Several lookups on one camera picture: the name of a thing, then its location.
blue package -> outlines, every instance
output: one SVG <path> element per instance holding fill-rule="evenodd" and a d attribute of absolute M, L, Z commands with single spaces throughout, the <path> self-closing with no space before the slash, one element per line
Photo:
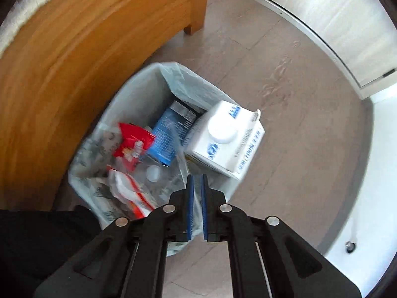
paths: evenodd
<path fill-rule="evenodd" d="M 182 102 L 174 101 L 154 126 L 152 134 L 156 138 L 146 153 L 163 165 L 170 166 L 171 161 L 175 158 L 175 147 L 169 126 L 174 124 L 179 142 L 182 143 L 197 114 Z"/>

milk carton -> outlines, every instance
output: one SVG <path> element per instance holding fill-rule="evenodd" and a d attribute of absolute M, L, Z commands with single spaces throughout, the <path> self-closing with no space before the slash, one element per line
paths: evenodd
<path fill-rule="evenodd" d="M 185 153 L 220 173 L 241 180 L 265 133 L 261 112 L 220 101 L 192 126 Z"/>

white bottle cap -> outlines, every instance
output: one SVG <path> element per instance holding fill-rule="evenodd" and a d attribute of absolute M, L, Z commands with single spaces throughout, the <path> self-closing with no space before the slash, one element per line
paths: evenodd
<path fill-rule="evenodd" d="M 155 183 L 160 179 L 160 167 L 151 165 L 146 169 L 146 178 L 148 181 Z"/>
<path fill-rule="evenodd" d="M 229 143 L 237 135 L 236 120 L 228 113 L 215 114 L 208 122 L 208 132 L 217 143 Z"/>

trash bin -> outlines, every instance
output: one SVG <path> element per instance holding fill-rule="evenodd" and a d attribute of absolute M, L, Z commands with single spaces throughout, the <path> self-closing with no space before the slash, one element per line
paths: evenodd
<path fill-rule="evenodd" d="M 208 111 L 220 100 L 236 104 L 220 89 L 179 63 L 153 63 L 133 75 L 110 102 L 92 134 L 84 140 L 69 169 L 69 183 L 96 214 L 102 228 L 123 215 L 104 178 L 112 153 L 121 141 L 118 123 L 153 126 L 175 97 L 201 112 Z M 229 201 L 239 182 L 218 173 L 211 176 L 209 186 L 222 191 Z M 200 189 L 196 188 L 193 237 L 202 232 Z M 167 255 L 178 252 L 185 245 L 169 244 Z"/>

white cabinet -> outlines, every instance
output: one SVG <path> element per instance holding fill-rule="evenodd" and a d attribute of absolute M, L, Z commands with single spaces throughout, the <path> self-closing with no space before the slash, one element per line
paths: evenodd
<path fill-rule="evenodd" d="M 314 31 L 360 86 L 397 68 L 397 30 L 378 0 L 271 0 Z"/>

